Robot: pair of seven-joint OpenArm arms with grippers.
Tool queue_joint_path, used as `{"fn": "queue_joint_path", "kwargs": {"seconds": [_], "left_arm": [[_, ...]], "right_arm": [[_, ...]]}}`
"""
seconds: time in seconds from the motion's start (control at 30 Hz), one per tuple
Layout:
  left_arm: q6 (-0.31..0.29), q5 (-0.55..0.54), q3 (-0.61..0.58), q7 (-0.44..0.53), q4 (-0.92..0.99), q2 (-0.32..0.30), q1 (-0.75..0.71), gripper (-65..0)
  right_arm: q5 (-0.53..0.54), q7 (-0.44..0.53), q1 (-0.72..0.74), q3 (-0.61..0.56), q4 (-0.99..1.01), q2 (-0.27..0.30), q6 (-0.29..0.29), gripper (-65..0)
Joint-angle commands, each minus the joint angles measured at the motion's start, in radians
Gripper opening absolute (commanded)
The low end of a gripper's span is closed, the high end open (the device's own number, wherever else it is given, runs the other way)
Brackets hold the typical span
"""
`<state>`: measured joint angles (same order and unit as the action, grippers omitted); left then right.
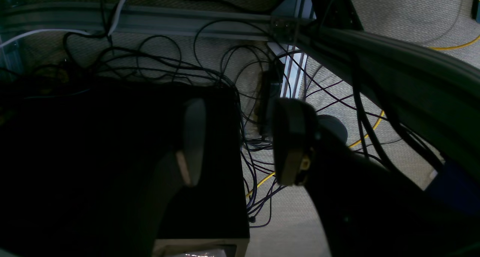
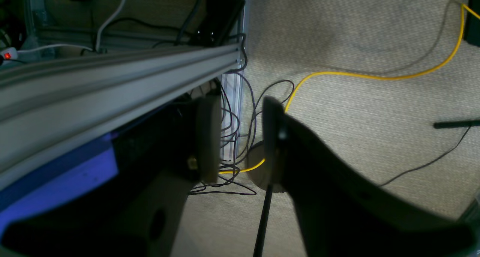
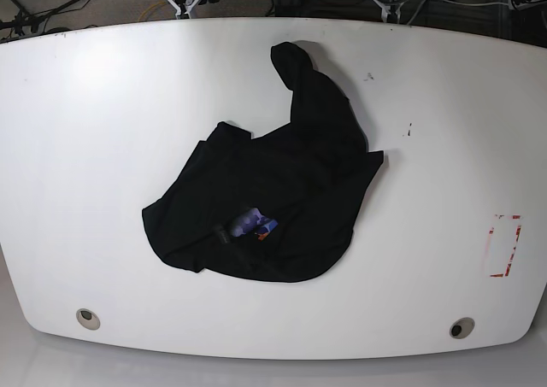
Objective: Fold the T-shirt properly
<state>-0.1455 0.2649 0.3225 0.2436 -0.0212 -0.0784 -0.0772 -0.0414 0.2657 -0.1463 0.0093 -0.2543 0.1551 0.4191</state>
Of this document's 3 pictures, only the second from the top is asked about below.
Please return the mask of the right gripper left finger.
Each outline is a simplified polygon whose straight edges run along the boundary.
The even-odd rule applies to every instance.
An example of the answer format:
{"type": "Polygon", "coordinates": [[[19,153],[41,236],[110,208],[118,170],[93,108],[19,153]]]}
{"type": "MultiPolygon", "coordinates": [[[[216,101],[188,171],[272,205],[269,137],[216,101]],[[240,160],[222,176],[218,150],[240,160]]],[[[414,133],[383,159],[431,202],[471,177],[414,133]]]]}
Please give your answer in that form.
{"type": "Polygon", "coordinates": [[[221,100],[173,102],[115,133],[114,257],[167,257],[192,187],[217,180],[221,100]]]}

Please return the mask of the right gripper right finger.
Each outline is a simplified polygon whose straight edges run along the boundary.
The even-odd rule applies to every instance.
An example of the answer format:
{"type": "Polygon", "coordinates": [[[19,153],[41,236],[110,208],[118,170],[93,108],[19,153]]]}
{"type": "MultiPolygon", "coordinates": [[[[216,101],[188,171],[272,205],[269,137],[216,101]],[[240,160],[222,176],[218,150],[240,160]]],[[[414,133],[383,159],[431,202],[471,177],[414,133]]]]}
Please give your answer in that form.
{"type": "Polygon", "coordinates": [[[362,177],[273,97],[262,110],[265,168],[291,197],[309,257],[452,257],[470,226],[420,209],[362,177]]]}

